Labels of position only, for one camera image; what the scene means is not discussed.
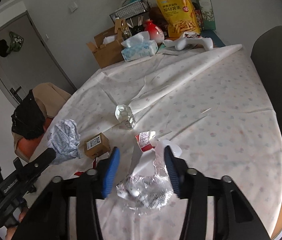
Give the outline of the person's left hand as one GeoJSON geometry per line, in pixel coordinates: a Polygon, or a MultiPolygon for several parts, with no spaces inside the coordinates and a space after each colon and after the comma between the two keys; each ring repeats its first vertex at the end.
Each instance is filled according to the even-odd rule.
{"type": "Polygon", "coordinates": [[[11,226],[7,229],[6,231],[6,235],[5,235],[5,240],[11,240],[14,233],[16,232],[17,230],[17,227],[20,225],[21,221],[24,219],[25,215],[27,214],[28,212],[28,208],[27,207],[24,207],[21,211],[21,213],[19,214],[19,217],[18,217],[18,224],[16,226],[11,226]]]}

